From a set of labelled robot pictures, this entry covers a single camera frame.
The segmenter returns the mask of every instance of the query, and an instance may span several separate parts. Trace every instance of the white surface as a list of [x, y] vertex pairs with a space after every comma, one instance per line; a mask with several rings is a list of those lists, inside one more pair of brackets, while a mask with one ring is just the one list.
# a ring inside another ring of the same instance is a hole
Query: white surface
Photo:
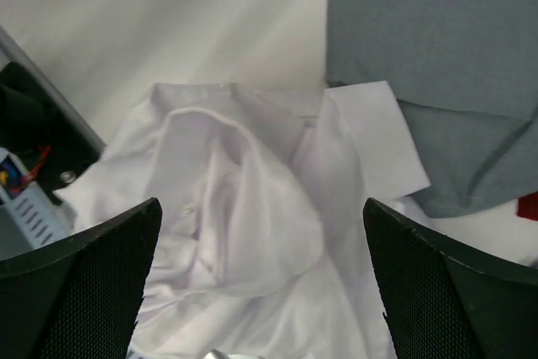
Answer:
[[138, 352], [385, 359], [362, 206], [428, 185], [386, 82], [326, 90], [315, 128], [243, 87], [160, 84], [58, 195], [77, 231], [159, 198]]
[[[108, 141], [154, 82], [320, 90], [325, 9], [326, 0], [0, 0], [0, 24]], [[509, 203], [439, 224], [526, 263], [538, 224], [514, 213]]]

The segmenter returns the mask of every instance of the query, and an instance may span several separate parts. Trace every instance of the crumpled fabric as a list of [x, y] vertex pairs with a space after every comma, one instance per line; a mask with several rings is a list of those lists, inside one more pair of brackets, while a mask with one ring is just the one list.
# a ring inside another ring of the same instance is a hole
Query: crumpled fabric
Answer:
[[57, 194], [76, 231], [159, 198], [140, 354], [378, 358], [393, 350], [361, 208], [420, 216], [401, 197], [428, 184], [386, 83], [327, 91], [315, 127], [236, 85], [157, 84]]

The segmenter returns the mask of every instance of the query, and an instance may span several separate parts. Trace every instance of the shirt cuff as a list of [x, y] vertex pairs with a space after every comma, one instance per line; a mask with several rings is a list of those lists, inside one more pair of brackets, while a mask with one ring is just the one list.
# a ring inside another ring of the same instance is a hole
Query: shirt cuff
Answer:
[[326, 96], [349, 131], [369, 195], [394, 199], [430, 185], [387, 82], [331, 88]]

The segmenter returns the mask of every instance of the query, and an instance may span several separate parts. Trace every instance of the red tag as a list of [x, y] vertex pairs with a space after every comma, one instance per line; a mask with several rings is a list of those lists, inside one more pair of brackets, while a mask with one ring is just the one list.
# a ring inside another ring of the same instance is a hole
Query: red tag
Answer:
[[532, 193], [518, 201], [518, 216], [538, 221], [538, 193]]

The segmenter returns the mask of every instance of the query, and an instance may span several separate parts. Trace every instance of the red object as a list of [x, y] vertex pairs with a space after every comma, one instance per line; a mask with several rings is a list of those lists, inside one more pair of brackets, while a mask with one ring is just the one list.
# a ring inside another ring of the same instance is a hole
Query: red object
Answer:
[[538, 221], [538, 193], [532, 193], [518, 201], [518, 216]]
[[38, 163], [35, 165], [35, 167], [30, 170], [30, 172], [24, 176], [22, 179], [22, 185], [17, 188], [11, 188], [10, 191], [12, 193], [20, 193], [22, 192], [28, 184], [30, 184], [32, 181], [35, 181], [37, 176], [40, 174], [41, 167], [46, 163], [47, 157], [50, 153], [50, 146], [39, 146], [38, 150], [41, 152], [41, 157]]

